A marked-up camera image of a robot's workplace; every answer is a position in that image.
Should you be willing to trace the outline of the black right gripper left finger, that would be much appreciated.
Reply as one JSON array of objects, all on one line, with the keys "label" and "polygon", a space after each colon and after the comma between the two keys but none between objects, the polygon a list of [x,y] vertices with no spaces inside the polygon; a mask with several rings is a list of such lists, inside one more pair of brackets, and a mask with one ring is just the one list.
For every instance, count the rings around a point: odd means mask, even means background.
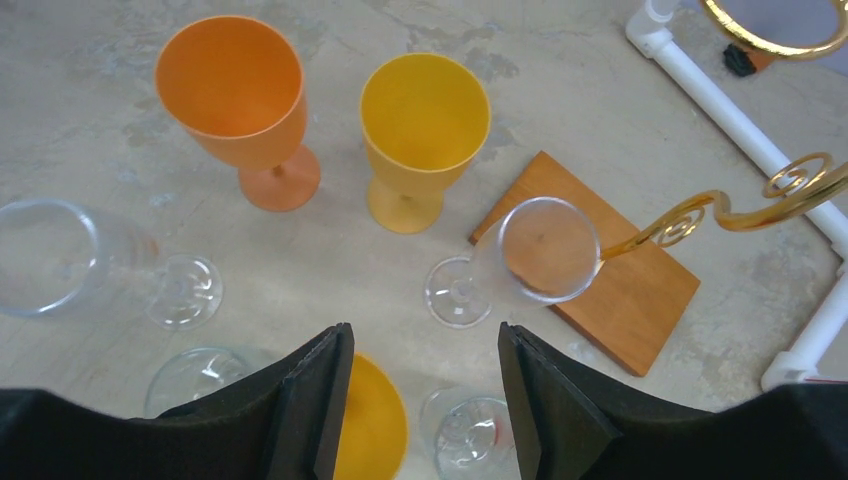
[{"label": "black right gripper left finger", "polygon": [[41,389],[1,393],[5,479],[330,479],[354,357],[347,323],[153,419]]}]

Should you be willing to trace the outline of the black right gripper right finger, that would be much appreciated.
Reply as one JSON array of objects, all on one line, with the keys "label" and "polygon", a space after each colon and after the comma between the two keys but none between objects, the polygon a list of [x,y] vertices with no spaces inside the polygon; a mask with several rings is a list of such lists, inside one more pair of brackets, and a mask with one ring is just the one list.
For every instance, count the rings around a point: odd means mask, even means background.
[{"label": "black right gripper right finger", "polygon": [[847,388],[779,386],[713,413],[649,395],[502,323],[524,479],[843,479]]}]

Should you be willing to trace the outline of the gold rack with wooden base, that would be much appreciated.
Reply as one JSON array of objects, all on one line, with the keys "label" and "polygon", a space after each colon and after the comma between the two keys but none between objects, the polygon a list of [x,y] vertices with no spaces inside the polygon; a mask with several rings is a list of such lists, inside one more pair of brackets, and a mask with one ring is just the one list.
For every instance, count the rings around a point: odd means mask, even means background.
[{"label": "gold rack with wooden base", "polygon": [[750,214],[731,214],[728,202],[715,191],[698,194],[662,216],[657,227],[638,231],[551,155],[535,155],[483,220],[491,226],[498,216],[533,197],[567,199],[582,208],[604,235],[630,234],[634,251],[616,251],[600,265],[592,284],[578,297],[556,304],[554,312],[628,373],[648,373],[660,350],[691,302],[698,279],[667,253],[667,248],[691,234],[712,213],[732,231],[750,231],[803,214],[832,242],[840,256],[847,253],[847,219],[832,204],[847,188],[847,169],[834,166],[826,153],[790,160],[766,174],[764,196],[770,205]]}]

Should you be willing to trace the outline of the clear tall flute glass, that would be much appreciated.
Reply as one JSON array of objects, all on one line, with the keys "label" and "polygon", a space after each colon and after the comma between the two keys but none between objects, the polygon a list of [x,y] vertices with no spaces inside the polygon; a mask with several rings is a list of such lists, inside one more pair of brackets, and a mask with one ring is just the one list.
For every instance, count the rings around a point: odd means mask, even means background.
[{"label": "clear tall flute glass", "polygon": [[600,265],[600,241],[589,218],[552,196],[519,203],[495,221],[465,255],[437,263],[424,301],[440,323],[466,329],[496,308],[547,307],[581,295]]}]

